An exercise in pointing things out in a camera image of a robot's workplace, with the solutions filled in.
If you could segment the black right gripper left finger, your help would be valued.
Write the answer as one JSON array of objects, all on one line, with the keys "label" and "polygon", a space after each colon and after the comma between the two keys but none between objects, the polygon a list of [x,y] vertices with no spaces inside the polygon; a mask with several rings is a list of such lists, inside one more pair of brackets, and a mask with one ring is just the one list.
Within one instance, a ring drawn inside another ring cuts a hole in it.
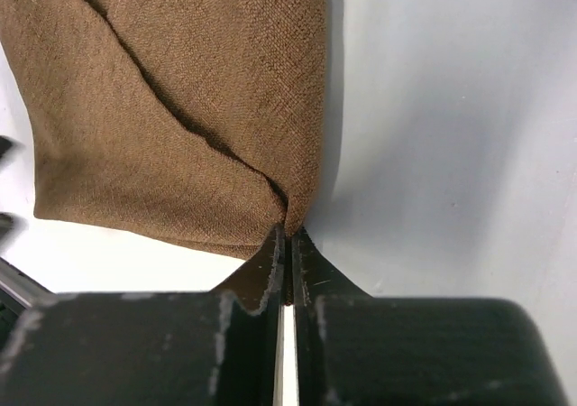
[{"label": "black right gripper left finger", "polygon": [[274,226],[258,251],[214,287],[220,293],[215,405],[281,403],[285,233]]}]

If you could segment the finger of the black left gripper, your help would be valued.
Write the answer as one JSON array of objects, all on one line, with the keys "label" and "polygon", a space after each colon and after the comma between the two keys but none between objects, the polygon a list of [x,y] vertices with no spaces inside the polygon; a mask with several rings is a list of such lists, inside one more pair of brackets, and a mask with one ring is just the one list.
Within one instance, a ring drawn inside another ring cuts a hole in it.
[{"label": "finger of the black left gripper", "polygon": [[5,239],[19,226],[19,220],[11,214],[0,213],[0,239]]},{"label": "finger of the black left gripper", "polygon": [[0,161],[7,161],[14,152],[18,152],[18,142],[7,137],[0,136]]}]

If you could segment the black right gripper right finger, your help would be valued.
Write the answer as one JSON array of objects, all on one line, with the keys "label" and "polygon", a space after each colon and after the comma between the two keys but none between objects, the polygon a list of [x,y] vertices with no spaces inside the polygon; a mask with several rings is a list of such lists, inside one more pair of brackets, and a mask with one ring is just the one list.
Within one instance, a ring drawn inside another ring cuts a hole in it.
[{"label": "black right gripper right finger", "polygon": [[324,296],[368,298],[315,247],[305,228],[290,238],[290,291],[296,330],[298,403],[321,405],[326,392],[322,311]]}]

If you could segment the brown cloth napkin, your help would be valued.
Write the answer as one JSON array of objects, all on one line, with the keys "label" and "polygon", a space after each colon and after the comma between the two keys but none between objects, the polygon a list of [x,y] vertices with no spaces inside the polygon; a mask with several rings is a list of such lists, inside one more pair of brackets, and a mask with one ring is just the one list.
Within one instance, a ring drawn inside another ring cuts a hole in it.
[{"label": "brown cloth napkin", "polygon": [[303,223],[325,0],[1,0],[3,250],[45,288],[209,289]]}]

